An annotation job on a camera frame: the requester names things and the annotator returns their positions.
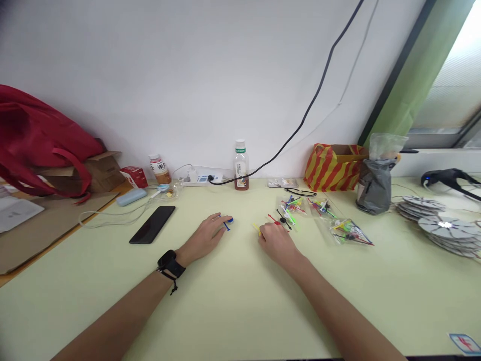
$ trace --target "stack of gray discs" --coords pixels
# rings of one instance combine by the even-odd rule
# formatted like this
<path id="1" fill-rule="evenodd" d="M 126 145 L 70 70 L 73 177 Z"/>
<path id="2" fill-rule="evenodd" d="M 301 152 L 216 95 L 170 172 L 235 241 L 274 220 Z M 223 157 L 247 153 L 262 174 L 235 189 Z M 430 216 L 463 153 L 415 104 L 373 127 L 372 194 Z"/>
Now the stack of gray discs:
<path id="1" fill-rule="evenodd" d="M 427 233 L 429 239 L 438 246 L 469 258 L 481 258 L 481 230 L 474 223 L 458 218 L 428 216 L 421 218 L 418 224 Z"/>
<path id="2" fill-rule="evenodd" d="M 418 196 L 403 196 L 403 201 L 396 204 L 397 211 L 403 217 L 418 221 L 420 218 L 437 216 L 444 212 L 446 206 L 436 200 Z"/>

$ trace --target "window sill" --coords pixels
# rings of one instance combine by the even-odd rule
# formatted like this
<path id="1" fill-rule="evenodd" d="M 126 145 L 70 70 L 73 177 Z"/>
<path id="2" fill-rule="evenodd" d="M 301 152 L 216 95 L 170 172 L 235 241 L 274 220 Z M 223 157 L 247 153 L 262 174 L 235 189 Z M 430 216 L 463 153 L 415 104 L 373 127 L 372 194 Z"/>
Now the window sill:
<path id="1" fill-rule="evenodd" d="M 466 173 L 481 172 L 481 149 L 417 149 L 417 154 L 401 154 L 393 177 L 421 177 L 431 170 L 458 168 Z"/>

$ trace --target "wooden desk edge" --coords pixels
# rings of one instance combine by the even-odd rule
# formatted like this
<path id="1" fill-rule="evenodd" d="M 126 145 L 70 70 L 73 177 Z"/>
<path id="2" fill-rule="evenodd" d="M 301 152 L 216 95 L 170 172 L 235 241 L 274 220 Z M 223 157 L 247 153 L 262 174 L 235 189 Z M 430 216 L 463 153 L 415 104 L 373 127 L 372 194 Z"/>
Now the wooden desk edge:
<path id="1" fill-rule="evenodd" d="M 115 197 L 117 198 L 118 196 L 121 196 L 125 193 L 127 193 L 129 190 L 132 189 L 132 186 L 130 185 L 129 182 L 125 181 L 124 183 L 122 183 L 121 185 L 115 187 L 114 189 L 112 189 L 110 192 L 119 192 L 119 194 Z M 112 199 L 109 203 L 107 203 L 106 205 L 104 205 L 101 209 L 99 209 L 100 211 L 103 211 L 104 209 L 106 209 L 108 206 L 110 206 L 112 203 L 114 203 L 115 201 L 115 198 Z M 86 222 L 89 222 L 91 219 L 93 219 L 94 217 L 96 216 L 96 214 L 93 214 L 92 216 L 90 216 L 88 219 L 86 219 Z M 20 272 L 24 271 L 25 269 L 27 269 L 31 264 L 33 264 L 34 262 L 36 262 L 38 259 L 40 259 L 41 257 L 43 257 L 45 254 L 47 254 L 48 252 L 50 252 L 52 249 L 54 249 L 58 244 L 60 244 L 62 241 L 64 241 L 65 239 L 67 239 L 69 236 L 71 236 L 75 231 L 77 231 L 78 229 L 80 229 L 80 225 L 76 225 L 74 228 L 72 228 L 71 230 L 69 230 L 66 234 L 64 234 L 63 236 L 61 236 L 59 239 L 57 239 L 54 243 L 52 243 L 51 245 L 49 245 L 46 249 L 44 249 L 42 252 L 40 252 L 39 254 L 37 254 L 36 256 L 34 256 L 33 258 L 31 258 L 29 261 L 27 261 L 26 263 L 24 263 L 22 266 L 20 266 L 19 268 L 15 269 L 14 271 L 6 274 L 6 275 L 0 275 L 0 287 L 4 286 L 7 282 L 9 282 L 10 280 L 12 280 L 15 276 L 17 276 Z"/>

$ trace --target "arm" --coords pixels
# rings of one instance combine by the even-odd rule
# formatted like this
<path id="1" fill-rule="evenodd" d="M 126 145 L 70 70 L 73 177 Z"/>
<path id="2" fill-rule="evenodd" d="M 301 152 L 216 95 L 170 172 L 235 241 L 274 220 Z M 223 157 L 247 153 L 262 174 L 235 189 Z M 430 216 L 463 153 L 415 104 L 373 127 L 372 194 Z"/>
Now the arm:
<path id="1" fill-rule="evenodd" d="M 225 227 L 219 230 L 219 227 L 231 218 L 220 217 L 220 213 L 207 217 L 176 251 L 176 261 L 186 268 L 193 261 L 208 255 L 226 230 Z M 160 272 L 150 273 L 52 361 L 121 360 L 172 284 L 173 281 Z"/>
<path id="2" fill-rule="evenodd" d="M 260 227 L 259 244 L 302 289 L 346 361 L 406 361 L 296 248 L 284 227 Z"/>

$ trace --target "forearm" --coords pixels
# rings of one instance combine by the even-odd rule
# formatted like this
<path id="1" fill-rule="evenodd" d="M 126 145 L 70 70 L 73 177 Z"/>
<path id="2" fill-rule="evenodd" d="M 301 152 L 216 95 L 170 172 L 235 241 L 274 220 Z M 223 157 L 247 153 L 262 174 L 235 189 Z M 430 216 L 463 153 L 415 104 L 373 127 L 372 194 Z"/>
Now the forearm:
<path id="1" fill-rule="evenodd" d="M 405 361 L 406 358 L 301 256 L 286 268 L 300 286 L 346 361 Z"/>
<path id="2" fill-rule="evenodd" d="M 52 361 L 121 360 L 172 283 L 160 272 L 152 272 Z"/>

